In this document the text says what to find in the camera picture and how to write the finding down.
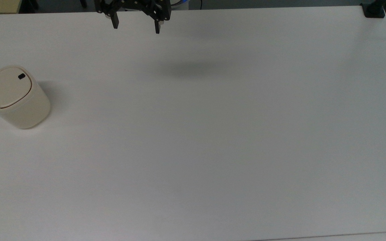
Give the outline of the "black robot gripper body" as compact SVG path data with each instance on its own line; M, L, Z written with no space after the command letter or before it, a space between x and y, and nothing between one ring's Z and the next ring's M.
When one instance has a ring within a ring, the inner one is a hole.
M95 0L94 6L96 12L111 20L118 19L121 9L138 10L157 21L170 20L172 11L169 0Z

